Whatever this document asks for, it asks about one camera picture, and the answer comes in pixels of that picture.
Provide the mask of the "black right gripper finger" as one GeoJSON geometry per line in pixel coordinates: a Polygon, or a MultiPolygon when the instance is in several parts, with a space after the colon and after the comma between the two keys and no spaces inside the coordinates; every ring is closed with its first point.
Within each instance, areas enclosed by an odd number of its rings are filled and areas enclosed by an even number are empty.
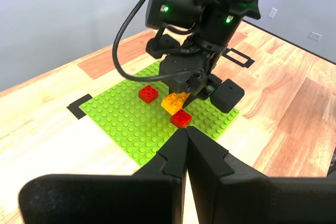
{"type": "Polygon", "coordinates": [[[169,93],[183,93],[188,89],[186,81],[178,81],[177,79],[169,80],[169,93]]]}
{"type": "Polygon", "coordinates": [[[245,91],[231,79],[208,78],[205,87],[197,94],[190,95],[183,108],[195,100],[210,100],[211,104],[223,113],[229,113],[243,98],[245,91]]]}

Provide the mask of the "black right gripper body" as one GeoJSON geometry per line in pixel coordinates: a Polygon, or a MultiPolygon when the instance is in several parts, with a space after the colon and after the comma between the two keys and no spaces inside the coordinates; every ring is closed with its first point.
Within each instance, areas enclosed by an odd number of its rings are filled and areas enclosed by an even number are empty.
{"type": "Polygon", "coordinates": [[[182,44],[168,34],[156,35],[147,42],[145,50],[155,59],[166,57],[159,65],[159,74],[150,79],[185,84],[190,78],[209,76],[225,49],[225,45],[206,41],[199,34],[188,36],[182,44]]]}

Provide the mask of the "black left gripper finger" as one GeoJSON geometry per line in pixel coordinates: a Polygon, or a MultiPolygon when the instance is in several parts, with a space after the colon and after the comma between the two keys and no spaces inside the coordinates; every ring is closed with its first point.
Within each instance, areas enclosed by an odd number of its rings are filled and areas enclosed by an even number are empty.
{"type": "Polygon", "coordinates": [[[269,177],[197,128],[187,134],[200,223],[335,223],[335,179],[269,177]]]}
{"type": "Polygon", "coordinates": [[[187,131],[133,175],[37,177],[18,195],[25,223],[182,223],[187,131]]]}

